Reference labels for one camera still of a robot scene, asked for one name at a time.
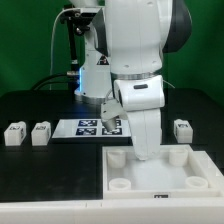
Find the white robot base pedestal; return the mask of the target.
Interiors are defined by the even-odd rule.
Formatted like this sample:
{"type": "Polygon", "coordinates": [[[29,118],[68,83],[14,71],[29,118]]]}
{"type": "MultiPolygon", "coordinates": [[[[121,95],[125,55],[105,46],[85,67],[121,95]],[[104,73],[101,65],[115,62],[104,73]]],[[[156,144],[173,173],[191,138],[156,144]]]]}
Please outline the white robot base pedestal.
{"type": "Polygon", "coordinates": [[[110,59],[94,46],[94,35],[84,35],[85,62],[79,69],[79,88],[75,91],[78,101],[99,105],[111,90],[110,59]]]}

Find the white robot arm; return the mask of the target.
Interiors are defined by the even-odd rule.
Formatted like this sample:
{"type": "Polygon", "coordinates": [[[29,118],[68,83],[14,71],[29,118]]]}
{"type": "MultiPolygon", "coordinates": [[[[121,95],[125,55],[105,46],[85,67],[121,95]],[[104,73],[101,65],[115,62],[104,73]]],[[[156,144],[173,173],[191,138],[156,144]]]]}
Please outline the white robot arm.
{"type": "Polygon", "coordinates": [[[135,155],[147,160],[159,152],[165,104],[160,71],[163,55],[176,52],[191,35],[185,0],[70,0],[74,17],[90,19],[84,34],[79,100],[101,105],[108,130],[117,117],[129,123],[135,155]]]}

